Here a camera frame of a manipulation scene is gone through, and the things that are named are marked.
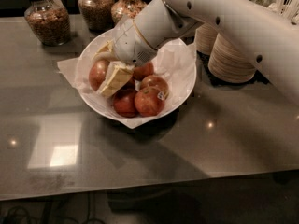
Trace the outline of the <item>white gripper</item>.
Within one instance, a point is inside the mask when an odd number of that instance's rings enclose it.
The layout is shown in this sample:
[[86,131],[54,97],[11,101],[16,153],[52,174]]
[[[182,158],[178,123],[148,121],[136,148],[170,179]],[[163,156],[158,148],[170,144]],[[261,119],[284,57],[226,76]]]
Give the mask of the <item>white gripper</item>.
[[110,63],[105,80],[97,90],[106,98],[115,94],[133,77],[135,67],[130,64],[142,66],[157,55],[157,50],[146,42],[132,19],[120,21],[112,36],[113,41],[107,41],[93,55],[94,62],[114,61],[115,57],[119,60]]

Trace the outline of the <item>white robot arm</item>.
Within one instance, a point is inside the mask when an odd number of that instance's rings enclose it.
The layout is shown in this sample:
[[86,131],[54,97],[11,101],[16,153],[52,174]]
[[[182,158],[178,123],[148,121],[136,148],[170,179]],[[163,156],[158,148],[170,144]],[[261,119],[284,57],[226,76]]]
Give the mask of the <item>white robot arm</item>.
[[299,104],[298,25],[249,0],[152,0],[112,30],[99,59],[143,65],[165,43],[202,24],[236,46],[282,94]]

